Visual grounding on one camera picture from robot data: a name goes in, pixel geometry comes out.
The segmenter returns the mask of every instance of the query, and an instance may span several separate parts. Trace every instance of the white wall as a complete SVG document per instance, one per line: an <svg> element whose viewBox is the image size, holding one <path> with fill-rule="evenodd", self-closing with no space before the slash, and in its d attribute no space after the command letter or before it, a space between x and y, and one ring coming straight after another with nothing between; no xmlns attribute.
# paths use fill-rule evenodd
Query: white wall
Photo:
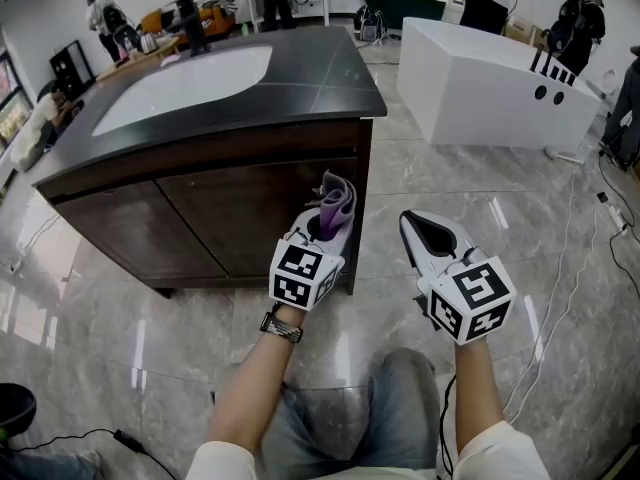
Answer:
<svg viewBox="0 0 640 480"><path fill-rule="evenodd" d="M149 12L174 0L115 0L138 23ZM248 20L246 0L238 0L238 20ZM0 25L16 70L32 99L51 79L49 59L78 39L94 74L111 63L98 36L85 20L86 0L11 0L0 9Z"/></svg>
<svg viewBox="0 0 640 480"><path fill-rule="evenodd" d="M558 10L565 0L518 0L514 14L548 28L557 20ZM615 69L620 76L635 58L629 48L640 44L640 0L604 0L607 34L591 56L581 78L598 81L607 69Z"/></svg>

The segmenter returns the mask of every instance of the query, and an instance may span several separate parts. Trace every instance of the marble floor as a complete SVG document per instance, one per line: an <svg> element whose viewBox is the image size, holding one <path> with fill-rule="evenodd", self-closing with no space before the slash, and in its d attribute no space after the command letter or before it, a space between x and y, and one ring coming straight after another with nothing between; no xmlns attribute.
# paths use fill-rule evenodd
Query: marble floor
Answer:
<svg viewBox="0 0 640 480"><path fill-rule="evenodd" d="M544 319L558 276L573 185L545 339L565 311L597 223L594 250L515 426L534 439L553 479L595 479L640 420L640 301L613 263L615 229L596 197L605 191L621 204L598 170L603 123L596 121L581 145L584 167L553 162L541 151L430 146L396 92L398 67L385 64L397 62L399 51L395 41L361 50L389 115L374 124L358 280L352 297L336 291L309 315L288 380L308 400L323 446L336 456L349 455L363 430L368 372L386 352L411 347L426 354L444 391L454 371L452 345L412 300L416 277L398 234L400 212L417 208L465 225L500 256L518 289L506 327L489 338L506 401L536 352L532 329ZM606 162L603 168L639 209L637 181ZM51 225L16 276L0 269L0 382L24 384L38 399L36 419L18 443L121 428L183 477L203 439L210 392L260 335L266 293L187 290L162 299L54 215L20 177L0 207L3 264L43 223ZM628 235L614 248L640 279L640 244ZM509 416L537 374L537 352ZM454 449L453 410L445 431ZM164 478L105 434L57 442L43 453L88 448L101 452L114 479Z"/></svg>

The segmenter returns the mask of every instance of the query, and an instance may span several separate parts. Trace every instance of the watch strap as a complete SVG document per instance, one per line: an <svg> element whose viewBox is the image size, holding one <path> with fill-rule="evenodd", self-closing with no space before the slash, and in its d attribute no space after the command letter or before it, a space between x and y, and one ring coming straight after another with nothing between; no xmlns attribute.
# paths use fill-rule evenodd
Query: watch strap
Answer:
<svg viewBox="0 0 640 480"><path fill-rule="evenodd" d="M264 319L260 325L260 330L262 332L268 332L270 334L280 336L291 343L299 343L302 339L303 332L300 327L295 327L283 322L282 320L278 320L270 311L264 315Z"/></svg>

